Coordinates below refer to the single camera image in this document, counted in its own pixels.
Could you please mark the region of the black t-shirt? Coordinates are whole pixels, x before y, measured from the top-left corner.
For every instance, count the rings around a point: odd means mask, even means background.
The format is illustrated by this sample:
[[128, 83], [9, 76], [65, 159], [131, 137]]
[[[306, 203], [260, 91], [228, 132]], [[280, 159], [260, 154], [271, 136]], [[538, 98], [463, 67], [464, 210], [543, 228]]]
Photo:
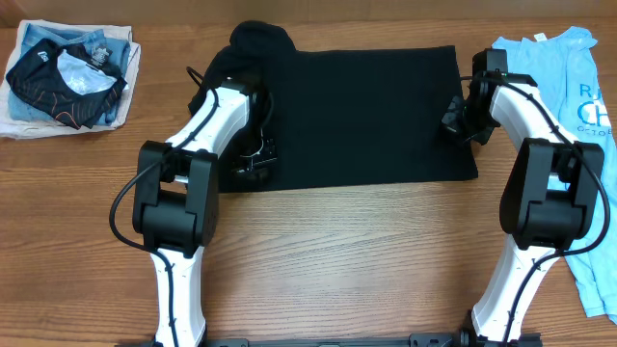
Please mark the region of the black t-shirt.
[[256, 84], [266, 102], [257, 143], [272, 141], [277, 157], [241, 174], [246, 138], [234, 139], [219, 169], [224, 193], [478, 176], [469, 145], [442, 129], [462, 92], [453, 46], [305, 52], [283, 28], [245, 21], [192, 78], [201, 88]]

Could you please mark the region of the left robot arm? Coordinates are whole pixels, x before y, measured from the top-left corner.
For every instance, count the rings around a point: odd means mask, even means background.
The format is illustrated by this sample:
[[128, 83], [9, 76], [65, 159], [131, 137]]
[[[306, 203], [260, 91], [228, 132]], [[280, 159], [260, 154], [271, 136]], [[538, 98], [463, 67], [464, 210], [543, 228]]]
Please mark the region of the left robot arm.
[[277, 159], [263, 135], [274, 99], [259, 80], [227, 78], [206, 92], [193, 118], [164, 143], [139, 152], [132, 224], [155, 266], [159, 323], [154, 346], [201, 346], [201, 266], [219, 214], [219, 169], [260, 185]]

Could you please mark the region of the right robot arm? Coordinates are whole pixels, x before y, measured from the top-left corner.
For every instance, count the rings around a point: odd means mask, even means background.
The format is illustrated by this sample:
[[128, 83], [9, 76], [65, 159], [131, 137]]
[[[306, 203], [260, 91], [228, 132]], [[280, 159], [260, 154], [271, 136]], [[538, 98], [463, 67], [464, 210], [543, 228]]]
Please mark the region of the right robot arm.
[[512, 73], [503, 49], [472, 58], [469, 95], [456, 96], [442, 130], [459, 145], [484, 145], [506, 131], [517, 150], [499, 205], [507, 237], [491, 280], [469, 320], [449, 346], [539, 346], [522, 322], [544, 277], [560, 258], [577, 254], [574, 241], [589, 231], [600, 205], [610, 216], [601, 174], [602, 148], [562, 127], [541, 99], [534, 79]]

